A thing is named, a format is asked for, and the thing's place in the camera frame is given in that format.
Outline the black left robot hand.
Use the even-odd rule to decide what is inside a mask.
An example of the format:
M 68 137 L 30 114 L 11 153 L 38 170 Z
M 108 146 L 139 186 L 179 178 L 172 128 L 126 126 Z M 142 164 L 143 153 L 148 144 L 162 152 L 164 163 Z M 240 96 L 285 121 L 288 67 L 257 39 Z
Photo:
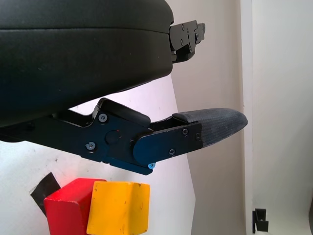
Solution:
M 164 0 L 3 0 L 0 139 L 28 141 L 149 175 L 248 123 L 212 108 L 156 122 L 107 99 L 195 55 L 205 24 L 174 24 Z

